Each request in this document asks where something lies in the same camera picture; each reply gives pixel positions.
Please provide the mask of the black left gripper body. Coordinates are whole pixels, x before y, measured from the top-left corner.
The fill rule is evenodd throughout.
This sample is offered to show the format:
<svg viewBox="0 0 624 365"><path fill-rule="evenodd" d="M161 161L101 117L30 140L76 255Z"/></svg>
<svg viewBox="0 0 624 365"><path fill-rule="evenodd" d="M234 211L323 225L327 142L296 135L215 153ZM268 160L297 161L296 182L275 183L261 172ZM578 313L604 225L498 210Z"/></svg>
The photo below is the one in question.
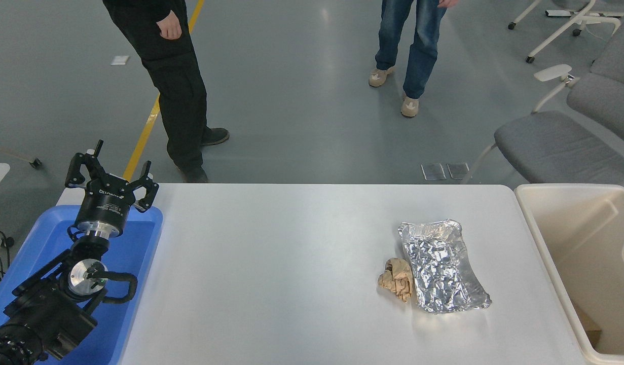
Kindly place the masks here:
<svg viewBox="0 0 624 365"><path fill-rule="evenodd" d="M94 178L82 188L85 196L76 217L79 231L101 231L108 236L124 232L133 201L126 190L128 182L119 176L106 175Z"/></svg>

